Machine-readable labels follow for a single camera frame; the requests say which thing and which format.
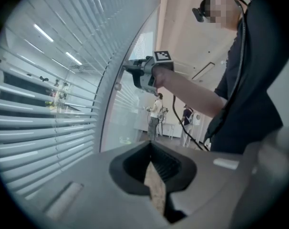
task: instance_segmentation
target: floor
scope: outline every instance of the floor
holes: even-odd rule
[[[143,132],[140,137],[140,141],[145,140],[149,140],[149,137],[146,132]],[[156,140],[162,142],[165,145],[179,145],[179,138],[177,137],[173,137],[171,140],[171,138],[167,136],[158,136]],[[199,149],[192,141],[190,142],[189,148]],[[159,211],[161,215],[163,215],[165,209],[165,184],[163,183],[152,163],[150,163],[148,166],[144,181],[144,184],[150,188],[153,206]]]

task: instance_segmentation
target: hand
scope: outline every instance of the hand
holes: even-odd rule
[[[163,68],[161,66],[155,66],[152,69],[152,74],[155,77],[155,83],[154,86],[156,88],[163,87],[165,84],[165,81],[167,79],[167,73],[171,72],[170,70]]]

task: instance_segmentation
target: black t-shirt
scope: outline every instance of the black t-shirt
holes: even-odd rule
[[[183,112],[183,117],[185,117],[185,120],[184,120],[184,125],[188,125],[190,124],[190,122],[188,121],[188,119],[190,118],[190,115],[192,114],[191,110],[190,109],[185,109],[184,112]]]
[[[221,129],[212,139],[212,151],[242,154],[247,144],[262,140],[282,126],[267,94],[289,58],[289,18],[278,13],[274,0],[252,0],[246,12],[246,48],[241,85]],[[242,23],[228,52],[226,71],[215,93],[228,99],[239,68]]]

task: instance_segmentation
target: man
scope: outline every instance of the man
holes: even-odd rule
[[[156,127],[158,125],[158,114],[160,110],[163,108],[163,103],[162,103],[163,95],[161,93],[158,93],[156,95],[156,101],[153,105],[153,108],[148,108],[147,111],[151,112],[151,118],[149,122],[149,127],[148,127],[148,136],[150,140],[155,140],[156,138]]]
[[[185,110],[183,112],[183,117],[181,119],[181,122],[184,122],[184,128],[189,133],[192,135],[192,130],[193,130],[193,109],[190,108],[188,105],[185,105]],[[182,147],[189,147],[190,144],[190,137],[182,130],[181,134],[181,139],[180,139],[180,146]]]
[[[289,0],[286,1],[252,0],[248,5],[242,78],[221,128],[211,139],[211,151],[242,154],[249,143],[262,140],[282,126],[267,89],[289,58],[289,20],[285,19],[289,18]],[[242,13],[234,0],[204,0],[201,7],[210,22],[237,31],[226,71],[216,90],[198,86],[161,67],[153,68],[153,75],[157,88],[164,86],[188,106],[215,117],[229,99],[237,79]]]

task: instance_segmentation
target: forearm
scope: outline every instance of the forearm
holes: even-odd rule
[[[163,71],[164,87],[193,109],[214,117],[223,108],[221,98],[211,90],[201,87],[169,70]]]

